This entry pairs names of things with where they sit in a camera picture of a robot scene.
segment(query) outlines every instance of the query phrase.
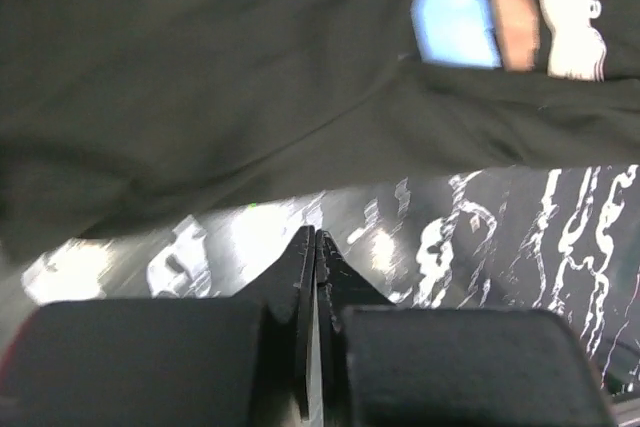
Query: black marble table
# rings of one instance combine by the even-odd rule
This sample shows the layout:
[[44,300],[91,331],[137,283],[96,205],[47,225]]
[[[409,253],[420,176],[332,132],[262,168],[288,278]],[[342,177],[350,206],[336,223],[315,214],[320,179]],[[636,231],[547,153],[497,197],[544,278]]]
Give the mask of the black marble table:
[[300,225],[313,224],[396,303],[564,315],[603,381],[609,373],[625,384],[614,390],[633,390],[640,381],[637,174],[633,165],[398,179],[190,216],[137,237],[72,240],[32,265],[3,266],[0,348],[37,304],[233,294]]

